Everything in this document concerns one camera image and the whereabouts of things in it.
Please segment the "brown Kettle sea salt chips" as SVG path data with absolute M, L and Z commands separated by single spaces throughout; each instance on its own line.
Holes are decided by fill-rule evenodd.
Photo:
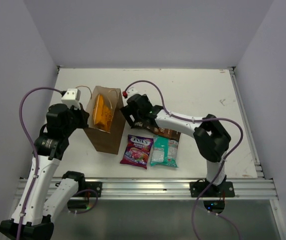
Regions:
M 144 123 L 141 121 L 134 122 L 134 125 L 131 127 L 132 129 L 140 129 L 140 130 L 146 130 L 151 132 L 154 135 L 164 137 L 170 140 L 179 141 L 181 133 L 172 129 L 168 128 L 161 128 L 153 126 L 149 123 Z

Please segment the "orange Kettle chips bag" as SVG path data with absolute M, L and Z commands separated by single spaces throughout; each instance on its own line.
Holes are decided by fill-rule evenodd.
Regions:
M 96 97 L 94 109 L 93 109 L 93 123 L 94 127 L 109 132 L 113 119 L 113 106 L 110 98 L 107 98 L 109 106 L 106 105 L 104 96 L 98 94 Z

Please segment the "brown paper bag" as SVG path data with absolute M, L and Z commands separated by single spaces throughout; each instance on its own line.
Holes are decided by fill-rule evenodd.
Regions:
M 89 127 L 84 130 L 95 150 L 117 155 L 125 126 L 120 111 L 123 107 L 121 90 L 96 86 L 87 104 Z

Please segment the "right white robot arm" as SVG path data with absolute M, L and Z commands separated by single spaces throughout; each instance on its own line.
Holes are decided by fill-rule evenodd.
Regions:
M 130 125 L 135 127 L 137 122 L 151 129 L 170 129 L 195 139 L 198 150 L 207 163 L 206 192 L 210 196 L 217 196 L 223 191 L 226 180 L 223 158 L 227 154 L 231 141 L 230 135 L 214 115 L 205 118 L 168 114 L 160 105 L 152 105 L 147 95 L 122 92 L 126 105 L 121 112 Z

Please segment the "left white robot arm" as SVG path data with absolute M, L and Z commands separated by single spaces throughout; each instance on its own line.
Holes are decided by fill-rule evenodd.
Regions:
M 67 107 L 63 103 L 49 107 L 47 123 L 34 143 L 32 167 L 21 200 L 11 218 L 0 224 L 3 235 L 11 240 L 49 240 L 54 222 L 70 198 L 86 192 L 84 174 L 68 171 L 54 193 L 47 196 L 70 135 L 88 127 L 88 117 L 82 107 Z

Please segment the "purple Fox's candy bag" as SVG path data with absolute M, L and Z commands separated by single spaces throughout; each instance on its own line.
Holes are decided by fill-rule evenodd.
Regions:
M 153 138 L 129 134 L 120 164 L 147 169 L 153 142 Z

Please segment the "teal candy bag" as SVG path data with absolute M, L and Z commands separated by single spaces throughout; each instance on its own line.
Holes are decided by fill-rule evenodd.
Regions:
M 162 136 L 155 136 L 150 165 L 177 168 L 177 152 L 179 142 Z

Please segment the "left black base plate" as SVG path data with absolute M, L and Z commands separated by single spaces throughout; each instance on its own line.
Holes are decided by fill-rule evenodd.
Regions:
M 86 181 L 85 182 L 85 189 L 93 190 L 97 193 L 98 197 L 101 197 L 101 192 L 103 189 L 103 183 L 101 181 Z M 86 192 L 84 193 L 84 196 L 89 198 L 95 198 L 96 195 L 93 192 Z

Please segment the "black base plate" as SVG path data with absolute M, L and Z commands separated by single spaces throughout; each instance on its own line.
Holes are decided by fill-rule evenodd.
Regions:
M 98 197 L 101 197 L 101 192 L 103 189 L 103 183 L 101 181 L 86 181 L 85 182 L 85 189 L 93 190 L 97 193 Z M 95 198 L 96 195 L 93 192 L 86 192 L 84 193 L 84 196 L 89 198 Z
M 191 197 L 196 198 L 209 185 L 207 180 L 199 179 L 189 183 Z M 234 186 L 230 181 L 224 180 L 220 185 L 211 185 L 202 195 L 206 198 L 233 198 L 235 197 Z

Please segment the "aluminium mounting rail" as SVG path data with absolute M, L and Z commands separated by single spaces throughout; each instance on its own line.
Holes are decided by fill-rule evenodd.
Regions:
M 101 200 L 195 200 L 191 197 L 188 178 L 86 178 L 86 182 L 103 183 Z M 276 200 L 272 180 L 263 178 L 230 178 L 235 197 L 206 197 L 205 200 Z

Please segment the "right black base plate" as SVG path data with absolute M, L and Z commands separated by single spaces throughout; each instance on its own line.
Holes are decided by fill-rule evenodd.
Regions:
M 209 185 L 207 180 L 199 179 L 189 183 L 191 197 L 196 198 Z M 224 180 L 220 185 L 211 185 L 202 195 L 206 198 L 233 198 L 235 197 L 234 186 L 230 181 Z

